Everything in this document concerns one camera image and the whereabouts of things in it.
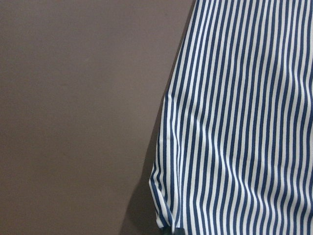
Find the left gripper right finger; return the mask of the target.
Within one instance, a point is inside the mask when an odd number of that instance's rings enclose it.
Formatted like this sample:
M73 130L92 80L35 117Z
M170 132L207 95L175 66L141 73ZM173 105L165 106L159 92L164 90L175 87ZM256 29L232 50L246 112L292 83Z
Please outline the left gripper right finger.
M185 235L185 229L184 228L175 228L174 235Z

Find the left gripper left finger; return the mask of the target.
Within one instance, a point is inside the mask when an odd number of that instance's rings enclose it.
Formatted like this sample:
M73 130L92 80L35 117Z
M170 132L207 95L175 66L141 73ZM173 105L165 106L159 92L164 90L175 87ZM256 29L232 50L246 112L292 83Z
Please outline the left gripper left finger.
M172 234L172 229L171 227L164 227L161 229L161 234L162 235L171 235Z

